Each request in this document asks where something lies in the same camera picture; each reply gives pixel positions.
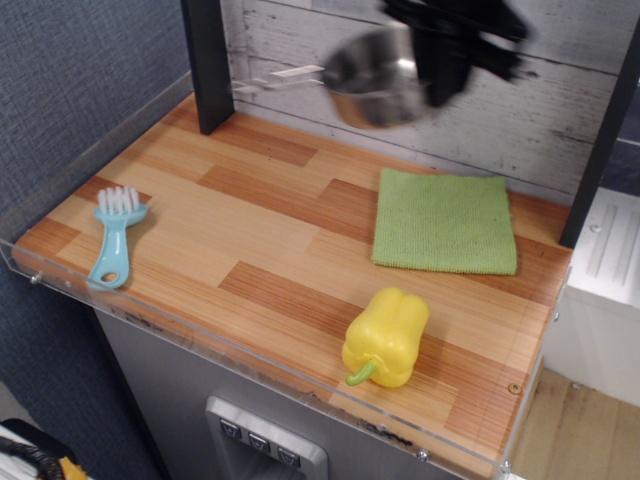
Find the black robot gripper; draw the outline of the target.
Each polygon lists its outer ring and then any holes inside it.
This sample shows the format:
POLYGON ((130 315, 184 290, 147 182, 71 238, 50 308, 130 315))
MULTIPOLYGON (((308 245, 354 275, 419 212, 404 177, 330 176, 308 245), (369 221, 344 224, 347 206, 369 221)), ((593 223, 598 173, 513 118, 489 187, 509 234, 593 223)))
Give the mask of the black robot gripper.
POLYGON ((410 29, 430 107, 461 93, 473 67, 507 81, 519 74, 529 29, 506 1, 385 1, 382 10, 410 29))

